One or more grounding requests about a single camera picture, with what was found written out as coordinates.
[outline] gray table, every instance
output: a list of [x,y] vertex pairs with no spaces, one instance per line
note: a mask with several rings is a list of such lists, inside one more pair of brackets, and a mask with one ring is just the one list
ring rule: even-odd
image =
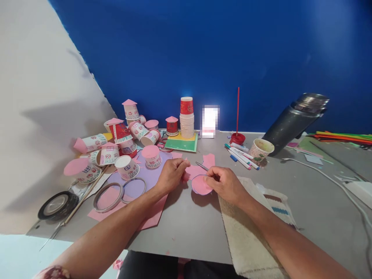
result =
[[[293,216],[303,235],[321,247],[336,261],[349,269],[358,278],[371,278],[372,268],[369,258],[370,237],[362,222],[359,211],[346,197],[345,193],[320,173],[293,161],[280,163],[280,158],[290,157],[306,162],[304,155],[294,150],[284,149],[275,158],[268,158],[268,165],[257,171],[247,170],[239,162],[233,162],[230,154],[223,147],[228,141],[228,133],[219,133],[215,139],[200,139],[197,153],[185,152],[192,164],[202,162],[202,155],[215,154],[216,165],[231,168],[238,176],[249,177],[254,183],[279,191],[288,196]],[[245,134],[245,145],[250,147],[257,134]],[[372,152],[357,150],[348,145],[320,143],[332,153],[347,159],[344,152],[351,153],[358,164],[363,165],[361,174],[371,179],[370,163]],[[322,171],[330,176],[340,174],[353,177],[354,174],[344,166],[324,163]],[[372,210],[357,201],[372,219]],[[75,241],[87,230],[97,224],[87,217],[92,209],[93,197],[84,202],[67,227],[63,228],[57,239]],[[39,223],[38,229],[28,234],[49,238],[56,224],[45,221]],[[136,233],[131,239],[129,250],[154,254],[207,260],[231,264],[220,206],[215,192],[200,196],[191,190],[191,182],[186,189],[178,188],[167,199],[164,211],[157,227]]]

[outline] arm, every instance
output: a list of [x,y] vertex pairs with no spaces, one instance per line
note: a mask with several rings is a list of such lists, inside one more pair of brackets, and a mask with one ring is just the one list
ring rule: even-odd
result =
[[232,170],[211,167],[207,175],[205,181],[210,187],[252,219],[292,279],[354,278],[326,252],[252,198]]
[[189,161],[167,160],[156,185],[114,212],[63,252],[52,265],[67,269],[72,278],[99,278],[117,259],[145,219],[149,209],[179,184]]

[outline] hand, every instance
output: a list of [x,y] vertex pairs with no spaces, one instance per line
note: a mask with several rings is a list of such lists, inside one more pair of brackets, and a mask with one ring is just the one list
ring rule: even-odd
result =
[[169,194],[177,188],[186,168],[190,165],[189,161],[181,158],[167,160],[154,188],[160,190],[164,195]]
[[236,206],[246,202],[251,196],[244,189],[235,173],[229,168],[211,167],[204,181],[225,201]]

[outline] yellow paper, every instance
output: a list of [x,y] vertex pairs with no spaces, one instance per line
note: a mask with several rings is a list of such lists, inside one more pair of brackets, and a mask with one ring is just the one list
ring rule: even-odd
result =
[[105,138],[107,139],[107,141],[109,141],[110,139],[112,139],[112,134],[111,133],[103,133],[103,135],[105,136]]
[[195,140],[195,136],[196,136],[196,133],[194,133],[194,136],[192,138],[189,138],[189,139],[185,139],[181,136],[181,132],[178,133],[177,136],[169,136],[168,138],[169,139],[173,139],[173,140],[186,140],[186,141],[194,141]]

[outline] sleeve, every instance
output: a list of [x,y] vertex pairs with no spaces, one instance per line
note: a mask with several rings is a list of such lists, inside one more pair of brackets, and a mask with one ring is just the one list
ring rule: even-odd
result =
[[34,279],[70,279],[70,273],[60,265],[47,267],[40,271]]

